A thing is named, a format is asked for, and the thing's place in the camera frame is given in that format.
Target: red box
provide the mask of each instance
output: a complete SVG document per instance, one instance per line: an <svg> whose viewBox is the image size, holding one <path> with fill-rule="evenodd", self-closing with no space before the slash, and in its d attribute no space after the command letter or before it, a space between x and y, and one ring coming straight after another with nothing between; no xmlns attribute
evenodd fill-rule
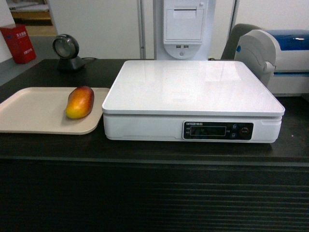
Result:
<svg viewBox="0 0 309 232"><path fill-rule="evenodd" d="M36 58L25 25L10 24L0 27L15 63L25 64Z"/></svg>

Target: beige tray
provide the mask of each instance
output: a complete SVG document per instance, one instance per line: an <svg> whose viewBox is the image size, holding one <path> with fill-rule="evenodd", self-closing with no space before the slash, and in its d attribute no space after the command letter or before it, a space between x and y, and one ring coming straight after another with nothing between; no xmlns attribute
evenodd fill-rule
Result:
<svg viewBox="0 0 309 232"><path fill-rule="evenodd" d="M0 132L87 134L102 116L102 103L108 88L92 88L93 109L80 119L65 114L68 96L74 87L30 87L22 89L0 104Z"/></svg>

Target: white scale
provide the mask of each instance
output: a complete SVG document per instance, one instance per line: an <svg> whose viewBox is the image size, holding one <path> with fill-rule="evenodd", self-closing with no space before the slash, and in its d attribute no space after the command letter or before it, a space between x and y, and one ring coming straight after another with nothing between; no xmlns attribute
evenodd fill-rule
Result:
<svg viewBox="0 0 309 232"><path fill-rule="evenodd" d="M112 140L272 143L284 107L238 61L130 60L102 105Z"/></svg>

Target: dark wooden counter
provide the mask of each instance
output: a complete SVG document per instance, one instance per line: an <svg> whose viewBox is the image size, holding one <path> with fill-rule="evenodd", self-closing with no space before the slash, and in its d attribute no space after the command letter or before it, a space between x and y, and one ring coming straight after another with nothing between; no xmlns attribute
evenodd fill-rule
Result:
<svg viewBox="0 0 309 232"><path fill-rule="evenodd" d="M0 102L26 87L111 87L125 60L94 60L76 73L60 73L57 60L44 60L0 87ZM272 144L111 141L103 118L87 135L0 134L6 159L196 163L309 161L309 103L278 98L286 109L279 138Z"/></svg>
<svg viewBox="0 0 309 232"><path fill-rule="evenodd" d="M60 73L44 60L0 87L111 87L125 60ZM309 230L309 103L286 109L272 144L112 141L0 133L0 231Z"/></svg>

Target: chair backrest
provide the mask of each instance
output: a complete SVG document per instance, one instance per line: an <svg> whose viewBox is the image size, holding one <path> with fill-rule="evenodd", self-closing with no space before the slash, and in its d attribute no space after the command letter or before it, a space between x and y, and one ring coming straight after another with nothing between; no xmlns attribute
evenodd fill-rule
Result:
<svg viewBox="0 0 309 232"><path fill-rule="evenodd" d="M231 30L230 35L228 36L221 59L234 59L239 38L254 29L261 28L251 24L236 24Z"/></svg>

